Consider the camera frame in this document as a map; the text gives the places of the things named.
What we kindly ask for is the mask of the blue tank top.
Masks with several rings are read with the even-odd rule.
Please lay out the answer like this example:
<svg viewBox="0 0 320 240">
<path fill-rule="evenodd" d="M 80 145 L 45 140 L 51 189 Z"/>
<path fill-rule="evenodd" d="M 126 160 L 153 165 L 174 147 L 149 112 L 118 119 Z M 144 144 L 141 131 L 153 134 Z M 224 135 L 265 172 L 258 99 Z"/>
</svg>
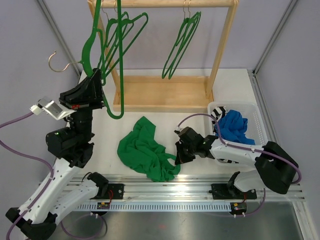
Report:
<svg viewBox="0 0 320 240">
<path fill-rule="evenodd" d="M 220 129 L 220 136 L 227 141 L 246 145 L 255 145 L 255 140 L 246 137 L 248 130 L 248 119 L 236 110 L 228 110 L 225 117 L 217 121 Z"/>
</svg>

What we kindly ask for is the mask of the zebra striped tank top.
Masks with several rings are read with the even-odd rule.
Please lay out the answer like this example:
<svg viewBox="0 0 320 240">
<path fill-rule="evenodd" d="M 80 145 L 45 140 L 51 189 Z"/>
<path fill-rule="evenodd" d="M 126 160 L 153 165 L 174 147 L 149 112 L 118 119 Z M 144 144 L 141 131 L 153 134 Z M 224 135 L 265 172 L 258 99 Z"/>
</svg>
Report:
<svg viewBox="0 0 320 240">
<path fill-rule="evenodd" d="M 212 122 L 212 132 L 214 135 L 217 134 L 216 121 L 219 121 L 221 118 L 224 118 L 228 112 L 229 111 L 226 109 L 225 106 L 217 106 L 212 110 L 210 115 L 214 118 L 214 120 L 211 121 Z"/>
</svg>

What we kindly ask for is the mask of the green hanger with metal hook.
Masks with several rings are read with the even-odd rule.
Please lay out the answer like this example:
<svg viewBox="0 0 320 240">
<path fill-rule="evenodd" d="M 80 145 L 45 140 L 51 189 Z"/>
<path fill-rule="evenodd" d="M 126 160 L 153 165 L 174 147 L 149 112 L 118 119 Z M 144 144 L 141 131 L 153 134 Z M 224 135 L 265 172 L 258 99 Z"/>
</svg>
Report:
<svg viewBox="0 0 320 240">
<path fill-rule="evenodd" d="M 108 13 L 102 10 L 106 14 L 107 24 L 105 28 L 103 47 L 103 55 L 100 56 L 98 67 L 101 70 L 101 83 L 102 86 L 106 84 L 108 75 L 115 70 L 116 65 L 120 61 L 120 57 L 116 61 L 113 60 L 113 57 L 116 51 L 119 49 L 119 33 L 118 33 L 118 19 L 109 18 Z"/>
</svg>

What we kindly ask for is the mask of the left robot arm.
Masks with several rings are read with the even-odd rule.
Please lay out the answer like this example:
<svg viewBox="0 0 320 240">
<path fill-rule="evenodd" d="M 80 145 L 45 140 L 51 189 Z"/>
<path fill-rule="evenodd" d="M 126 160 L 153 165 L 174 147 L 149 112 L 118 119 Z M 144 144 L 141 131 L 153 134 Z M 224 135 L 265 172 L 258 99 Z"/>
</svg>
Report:
<svg viewBox="0 0 320 240">
<path fill-rule="evenodd" d="M 64 187 L 89 162 L 93 155 L 93 111 L 103 108 L 101 70 L 95 68 L 76 87 L 62 92 L 59 102 L 43 97 L 30 108 L 30 113 L 14 119 L 24 120 L 45 112 L 68 126 L 48 133 L 47 150 L 56 157 L 48 164 L 49 174 L 33 195 L 20 207 L 10 208 L 5 216 L 29 240 L 47 240 L 57 225 L 76 207 L 108 194 L 109 181 L 98 172 L 90 173 L 75 190 L 61 197 Z"/>
</svg>

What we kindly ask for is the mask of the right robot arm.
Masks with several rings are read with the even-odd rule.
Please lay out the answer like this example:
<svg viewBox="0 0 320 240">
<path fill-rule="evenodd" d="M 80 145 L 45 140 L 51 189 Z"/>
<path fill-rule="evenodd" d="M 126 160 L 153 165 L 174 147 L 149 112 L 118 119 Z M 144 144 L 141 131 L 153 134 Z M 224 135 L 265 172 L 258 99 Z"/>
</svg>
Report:
<svg viewBox="0 0 320 240">
<path fill-rule="evenodd" d="M 249 166 L 250 171 L 236 171 L 227 183 L 214 188 L 219 199 L 241 199 L 252 190 L 268 188 L 285 195 L 299 174 L 298 163 L 276 142 L 265 145 L 229 143 L 217 135 L 203 137 L 191 127 L 175 130 L 175 164 L 192 162 L 197 156 L 213 160 L 230 160 Z"/>
</svg>

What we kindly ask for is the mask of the green tank top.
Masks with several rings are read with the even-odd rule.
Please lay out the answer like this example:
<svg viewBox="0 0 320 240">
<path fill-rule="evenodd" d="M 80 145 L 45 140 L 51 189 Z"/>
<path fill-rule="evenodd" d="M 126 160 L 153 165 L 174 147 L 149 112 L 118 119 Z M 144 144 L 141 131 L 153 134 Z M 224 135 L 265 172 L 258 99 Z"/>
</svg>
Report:
<svg viewBox="0 0 320 240">
<path fill-rule="evenodd" d="M 119 141 L 117 155 L 131 170 L 145 174 L 153 182 L 172 181 L 181 171 L 169 160 L 176 156 L 155 140 L 156 126 L 145 116 L 141 117 L 123 139 Z"/>
</svg>

